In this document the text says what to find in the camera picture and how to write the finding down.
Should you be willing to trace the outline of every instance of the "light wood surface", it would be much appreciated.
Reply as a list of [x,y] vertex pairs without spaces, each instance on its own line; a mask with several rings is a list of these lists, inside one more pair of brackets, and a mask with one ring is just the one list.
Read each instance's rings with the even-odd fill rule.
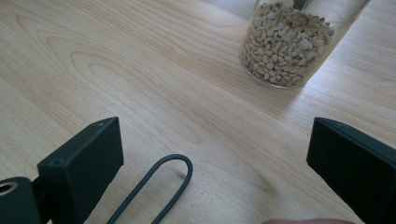
[[[87,223],[105,223],[161,157],[191,158],[163,223],[361,221],[306,162],[314,117],[396,147],[396,2],[374,0],[303,87],[246,74],[254,0],[1,0],[0,179],[99,119],[120,117],[125,165]],[[166,164],[118,223],[150,223],[186,174]]]

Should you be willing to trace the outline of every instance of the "black plastic part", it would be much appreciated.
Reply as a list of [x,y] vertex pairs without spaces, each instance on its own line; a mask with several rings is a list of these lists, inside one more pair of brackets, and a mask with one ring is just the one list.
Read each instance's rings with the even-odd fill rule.
[[43,222],[52,209],[54,224],[83,223],[122,165],[119,119],[86,127],[37,165],[36,192],[47,193],[40,189],[45,186],[52,199],[52,207],[40,209]]
[[316,118],[311,166],[367,224],[396,223],[396,150],[344,123]]
[[13,177],[0,181],[0,223],[41,224],[28,178]]

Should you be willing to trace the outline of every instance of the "curved black cord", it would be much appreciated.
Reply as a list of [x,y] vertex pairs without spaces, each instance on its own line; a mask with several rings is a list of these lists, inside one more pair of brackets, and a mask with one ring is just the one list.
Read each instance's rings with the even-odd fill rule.
[[183,184],[181,184],[180,188],[177,190],[175,196],[171,199],[171,201],[165,206],[165,208],[161,211],[161,213],[152,221],[152,223],[160,223],[160,221],[165,217],[165,215],[171,210],[172,206],[176,203],[178,198],[181,196],[183,193],[184,189],[189,185],[191,177],[192,177],[192,163],[190,159],[186,156],[180,155],[180,154],[173,154],[169,156],[165,156],[159,161],[157,161],[151,169],[148,171],[148,173],[143,177],[143,179],[139,182],[139,184],[136,185],[136,187],[132,190],[132,192],[126,197],[126,199],[123,201],[123,203],[120,205],[120,207],[117,209],[117,211],[113,214],[113,216],[108,220],[107,224],[113,224],[117,221],[117,219],[121,216],[122,212],[126,209],[128,204],[134,199],[134,197],[137,195],[137,193],[146,185],[146,183],[149,181],[149,179],[154,175],[154,173],[160,168],[161,165],[166,163],[167,161],[173,161],[173,160],[180,160],[184,161],[187,164],[187,176],[186,179],[184,179]]

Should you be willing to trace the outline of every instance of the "glass jar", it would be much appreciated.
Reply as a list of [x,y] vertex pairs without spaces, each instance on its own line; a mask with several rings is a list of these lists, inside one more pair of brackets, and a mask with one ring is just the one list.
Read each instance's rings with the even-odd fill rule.
[[311,78],[370,0],[257,0],[239,52],[253,77],[279,88]]

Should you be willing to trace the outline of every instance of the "transparent container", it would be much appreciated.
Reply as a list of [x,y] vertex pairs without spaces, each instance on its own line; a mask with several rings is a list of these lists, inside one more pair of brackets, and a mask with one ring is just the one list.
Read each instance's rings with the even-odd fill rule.
[[257,0],[239,60],[268,85],[297,88],[311,78],[370,0]]

